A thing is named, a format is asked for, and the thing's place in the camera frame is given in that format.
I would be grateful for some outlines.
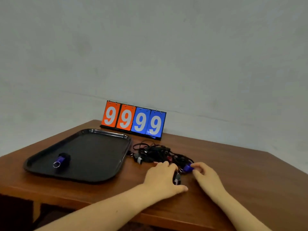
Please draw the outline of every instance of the orange number card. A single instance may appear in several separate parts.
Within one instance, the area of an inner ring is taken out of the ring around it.
[[[119,120],[116,125],[117,128],[130,131],[133,124],[133,117],[136,112],[136,107],[122,104]]]
[[[109,127],[115,127],[116,120],[118,118],[119,110],[120,110],[121,104],[116,102],[107,101],[106,107],[105,107],[105,113],[102,120],[102,125],[109,126]]]

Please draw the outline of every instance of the person's left arm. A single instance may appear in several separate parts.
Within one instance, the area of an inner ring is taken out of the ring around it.
[[[172,183],[175,170],[175,164],[158,163],[148,170],[143,184],[75,211],[37,231],[118,230],[148,206],[188,190],[184,185]]]

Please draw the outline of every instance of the number card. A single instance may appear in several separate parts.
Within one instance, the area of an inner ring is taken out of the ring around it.
[[[107,101],[105,107],[105,113],[102,120],[102,125],[115,127],[116,121],[118,119],[118,114],[121,104],[116,102]]]
[[[136,111],[135,106],[122,104],[116,127],[119,129],[130,131],[132,128],[135,111]]]
[[[150,109],[136,108],[135,116],[133,119],[133,126],[131,131],[139,134],[145,134],[150,119]]]
[[[160,138],[163,133],[165,118],[165,112],[151,110],[146,134]]]

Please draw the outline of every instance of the metal ring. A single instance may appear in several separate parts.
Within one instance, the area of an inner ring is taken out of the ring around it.
[[[60,165],[61,165],[61,163],[59,162],[59,161],[56,161],[55,163],[53,163],[53,167],[54,168],[59,168],[60,167]]]

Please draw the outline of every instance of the table leg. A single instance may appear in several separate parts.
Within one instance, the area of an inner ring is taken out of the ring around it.
[[[37,220],[40,214],[41,214],[41,203],[33,201],[33,222]]]

